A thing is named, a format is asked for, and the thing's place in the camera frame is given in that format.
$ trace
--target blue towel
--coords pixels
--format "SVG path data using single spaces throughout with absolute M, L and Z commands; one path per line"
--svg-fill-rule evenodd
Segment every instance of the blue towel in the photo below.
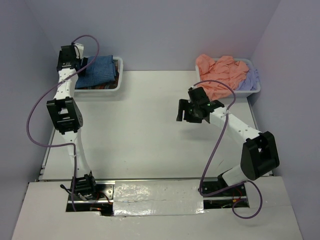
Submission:
M 94 56 L 88 57 L 88 63 L 90 63 L 93 58 Z M 98 56 L 95 62 L 86 69 L 85 76 L 79 76 L 75 88 L 86 88 L 114 82 L 115 76 L 116 66 L 114 57 L 112 55 Z
M 246 79 L 239 83 L 236 91 L 250 91 L 257 90 L 257 82 L 259 82 L 258 70 L 247 65 L 249 71 L 246 74 Z

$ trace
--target white tabletop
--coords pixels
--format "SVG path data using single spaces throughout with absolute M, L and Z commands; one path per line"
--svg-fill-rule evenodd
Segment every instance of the white tabletop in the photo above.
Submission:
M 230 208 L 197 215 L 142 217 L 66 212 L 68 194 L 59 187 L 61 183 L 70 182 L 30 183 L 13 240 L 302 240 L 281 177 L 255 181 L 263 195 L 263 207 L 253 219 L 239 219 Z M 251 208 L 236 209 L 243 216 L 252 215 L 258 207 L 257 191 L 246 184 Z
M 82 113 L 82 142 L 96 179 L 199 178 L 221 130 L 203 122 L 176 122 L 179 99 L 188 99 L 195 71 L 125 71 L 120 90 L 76 95 Z M 226 106 L 231 98 L 222 99 Z M 246 98 L 230 110 L 254 126 Z M 63 143 L 56 132 L 53 144 Z M 242 146 L 224 136 L 208 177 L 238 165 Z M 44 180 L 67 180 L 72 165 L 67 149 L 52 148 Z

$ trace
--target orange cloth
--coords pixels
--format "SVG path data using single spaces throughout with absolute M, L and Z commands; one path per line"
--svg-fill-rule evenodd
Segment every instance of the orange cloth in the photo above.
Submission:
M 218 80 L 236 90 L 239 83 L 244 81 L 249 71 L 243 61 L 235 61 L 232 56 L 222 56 L 217 62 L 205 54 L 195 60 L 199 68 L 201 80 Z M 211 101 L 224 98 L 232 94 L 229 89 L 217 82 L 199 84 L 203 87 Z

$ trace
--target plastic container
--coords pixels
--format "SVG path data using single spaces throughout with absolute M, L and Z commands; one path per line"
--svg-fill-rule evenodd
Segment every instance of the plastic container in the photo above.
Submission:
M 245 58 L 235 58 L 234 60 L 235 60 L 236 62 L 237 62 L 237 61 L 243 61 L 243 62 L 245 62 L 245 63 L 249 66 L 249 68 L 255 69 L 255 67 L 253 66 L 252 62 L 251 62 L 250 60 L 248 60 L 248 59 L 245 59 Z M 200 82 L 200 81 L 201 81 L 201 78 L 200 78 L 199 68 L 198 68 L 197 65 L 195 65 L 195 72 L 196 72 L 197 82 Z M 250 91 L 234 91 L 234 93 L 235 93 L 235 96 L 236 96 L 237 98 L 246 98 L 246 97 L 250 96 L 251 94 L 255 94 L 255 93 L 260 92 L 260 89 L 261 89 L 261 87 L 260 87 L 260 82 L 258 81 L 258 82 L 256 83 L 256 90 L 250 90 Z M 226 98 L 233 98 L 233 95 L 230 94 L 229 96 L 226 96 Z
M 121 57 L 114 56 L 114 61 L 117 61 L 118 64 L 118 73 L 119 73 L 119 79 L 118 79 L 118 85 L 116 88 L 113 89 L 75 89 L 75 93 L 105 93 L 105 92 L 114 92 L 117 91 L 120 88 L 121 81 L 122 81 L 122 75 L 124 72 L 124 61 Z

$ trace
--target robotic arm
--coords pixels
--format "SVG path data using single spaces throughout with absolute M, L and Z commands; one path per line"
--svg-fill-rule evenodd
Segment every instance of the robotic arm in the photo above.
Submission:
M 177 121 L 189 123 L 211 122 L 223 128 L 226 121 L 227 108 L 218 100 L 209 100 L 202 87 L 190 88 L 190 100 L 180 99 Z M 274 136 L 251 128 L 233 114 L 229 120 L 226 133 L 238 144 L 242 145 L 240 164 L 221 173 L 218 181 L 221 187 L 231 186 L 246 180 L 256 180 L 279 166 L 279 157 Z
M 78 43 L 61 47 L 57 71 L 59 73 L 59 82 L 64 82 L 59 85 L 53 100 L 47 101 L 46 106 L 54 128 L 62 134 L 66 143 L 74 143 L 76 146 L 77 169 L 74 176 L 74 193 L 79 197 L 91 199 L 97 192 L 96 181 L 87 163 L 81 141 L 83 118 L 73 98 L 78 75 L 74 75 L 66 81 L 64 80 L 87 64 L 88 59 L 83 58 L 83 52 L 84 46 Z M 69 145 L 67 148 L 71 163 L 74 166 L 73 146 Z

